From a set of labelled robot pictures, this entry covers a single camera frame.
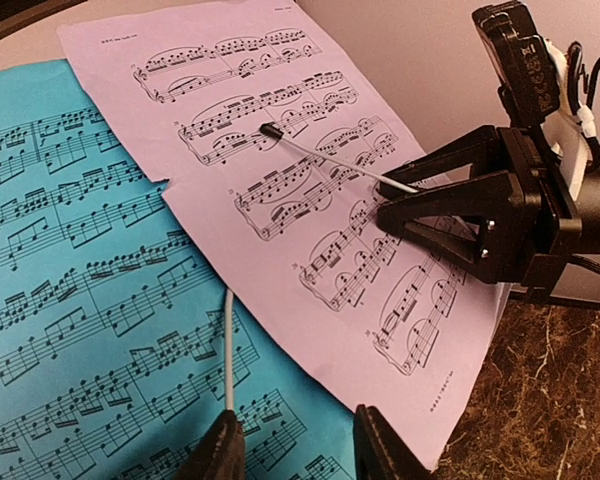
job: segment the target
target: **pink sheet music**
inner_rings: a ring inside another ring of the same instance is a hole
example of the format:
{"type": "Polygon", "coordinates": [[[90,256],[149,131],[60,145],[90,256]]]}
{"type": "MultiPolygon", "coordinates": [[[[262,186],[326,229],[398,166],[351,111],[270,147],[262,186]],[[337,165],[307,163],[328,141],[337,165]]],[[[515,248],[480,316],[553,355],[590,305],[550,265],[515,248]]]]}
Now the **pink sheet music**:
{"type": "Polygon", "coordinates": [[[374,180],[258,132],[274,122],[378,173],[421,156],[343,50],[291,0],[178,7],[59,35],[117,138],[151,180],[169,179],[170,208],[271,337],[349,408],[376,405],[435,468],[501,289],[380,231],[374,180]]]}

